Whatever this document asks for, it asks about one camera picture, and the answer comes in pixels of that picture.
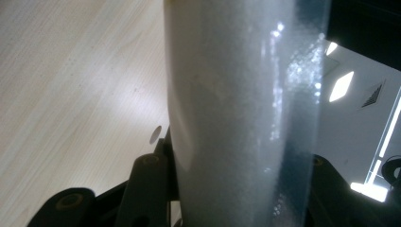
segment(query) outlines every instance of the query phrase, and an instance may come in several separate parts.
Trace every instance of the wooden surface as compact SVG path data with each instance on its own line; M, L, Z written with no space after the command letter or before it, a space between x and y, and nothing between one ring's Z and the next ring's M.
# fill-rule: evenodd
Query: wooden surface
M161 0L0 1L0 222L128 179L168 127Z

